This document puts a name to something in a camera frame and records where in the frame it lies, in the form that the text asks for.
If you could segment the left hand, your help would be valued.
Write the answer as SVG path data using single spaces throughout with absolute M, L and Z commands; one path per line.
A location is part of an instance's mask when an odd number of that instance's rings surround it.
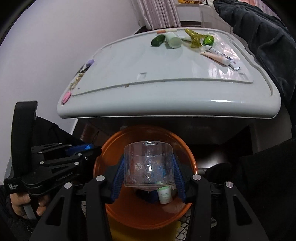
M 21 217 L 27 219 L 28 217 L 25 213 L 24 206 L 29 204 L 29 202 L 31 200 L 29 194 L 27 194 L 27 193 L 24 193 L 24 194 L 13 193 L 10 195 L 10 199 L 11 199 L 11 205 L 12 205 L 14 212 L 18 216 L 21 216 Z M 48 201 L 49 201 L 49 197 L 47 195 L 40 199 L 39 207 L 37 208 L 37 211 L 36 211 L 38 216 L 43 215 L 43 213 L 47 209 Z

